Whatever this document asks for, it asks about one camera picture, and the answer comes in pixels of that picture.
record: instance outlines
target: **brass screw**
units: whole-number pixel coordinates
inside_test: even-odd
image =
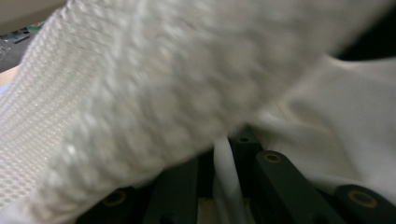
[[[347,193],[347,196],[352,202],[363,207],[375,208],[378,206],[378,202],[373,196],[359,190],[351,190]]]
[[[278,155],[273,154],[273,153],[265,154],[264,159],[271,163],[280,163],[282,161],[282,158],[280,158]]]

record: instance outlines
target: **black plastic part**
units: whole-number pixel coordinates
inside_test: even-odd
[[[396,56],[396,7],[393,7],[348,48],[338,59],[367,61]]]
[[[250,198],[254,185],[254,178],[251,175],[253,174],[253,165],[257,153],[262,151],[262,145],[249,128],[231,136],[230,145],[242,193],[245,198]]]
[[[251,200],[257,224],[345,223],[284,155],[258,153],[254,172],[258,188]]]
[[[117,189],[87,213],[76,224],[137,224],[147,207],[152,187]]]
[[[197,223],[198,160],[163,172],[157,179],[143,224]]]
[[[337,188],[334,198],[351,223],[396,223],[396,207],[370,189],[345,185]]]

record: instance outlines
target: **textured white fabric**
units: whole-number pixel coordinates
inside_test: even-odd
[[[324,59],[255,122],[262,143],[321,189],[353,183],[396,204],[395,71],[396,59]]]
[[[65,223],[196,156],[390,3],[70,1],[1,99],[1,206],[27,196],[2,223]]]

